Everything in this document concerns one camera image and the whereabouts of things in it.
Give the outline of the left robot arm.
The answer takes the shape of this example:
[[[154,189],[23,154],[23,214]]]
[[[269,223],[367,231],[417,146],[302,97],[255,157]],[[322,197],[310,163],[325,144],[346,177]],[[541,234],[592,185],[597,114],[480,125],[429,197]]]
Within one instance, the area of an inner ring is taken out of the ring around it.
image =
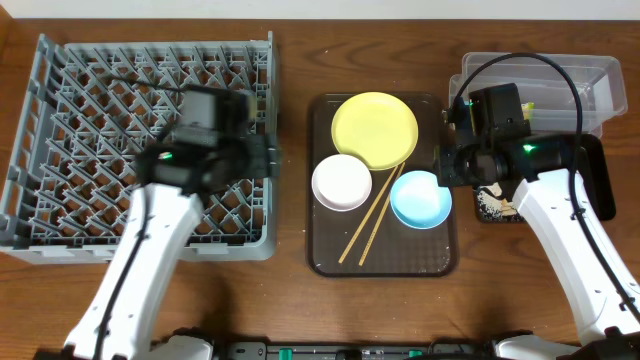
[[[212,194],[278,172],[276,140],[251,134],[248,90],[189,86],[179,118],[136,157],[137,188],[114,257],[62,349],[37,359],[211,359],[211,340],[187,329],[154,344],[152,333],[181,253]]]

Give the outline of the light blue bowl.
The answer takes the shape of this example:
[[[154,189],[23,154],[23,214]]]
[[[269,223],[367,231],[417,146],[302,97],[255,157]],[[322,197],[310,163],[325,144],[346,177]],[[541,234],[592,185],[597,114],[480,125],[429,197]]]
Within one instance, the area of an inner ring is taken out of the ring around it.
[[[435,174],[415,170],[404,173],[392,186],[390,206],[396,218],[413,229],[438,227],[450,215],[453,198],[438,184]]]

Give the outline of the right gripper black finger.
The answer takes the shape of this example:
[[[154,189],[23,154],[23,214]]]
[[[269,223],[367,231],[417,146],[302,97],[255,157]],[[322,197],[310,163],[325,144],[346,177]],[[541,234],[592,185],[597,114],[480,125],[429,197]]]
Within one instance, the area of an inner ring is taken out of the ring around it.
[[[457,184],[455,159],[454,146],[438,145],[434,148],[434,173],[439,186],[454,187]]]
[[[449,109],[444,111],[445,124],[453,131],[457,145],[473,142],[471,111],[462,97],[456,97]]]

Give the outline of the green snack wrapper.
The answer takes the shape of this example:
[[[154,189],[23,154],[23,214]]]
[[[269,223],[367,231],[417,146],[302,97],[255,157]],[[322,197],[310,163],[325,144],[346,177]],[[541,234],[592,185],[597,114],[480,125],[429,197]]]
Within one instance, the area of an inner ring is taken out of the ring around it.
[[[521,109],[523,112],[524,119],[527,121],[530,121],[533,118],[534,103],[533,102],[523,103],[521,105]]]

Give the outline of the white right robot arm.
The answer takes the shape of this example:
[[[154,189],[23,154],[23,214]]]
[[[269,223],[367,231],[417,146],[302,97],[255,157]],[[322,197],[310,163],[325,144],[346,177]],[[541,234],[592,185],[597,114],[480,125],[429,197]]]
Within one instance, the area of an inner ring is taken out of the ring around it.
[[[532,333],[492,344],[499,359],[636,359],[639,285],[601,221],[614,204],[600,141],[591,135],[534,135],[518,101],[456,98],[445,113],[452,145],[435,150],[445,187],[517,184],[516,212],[531,227],[569,301],[579,345]]]

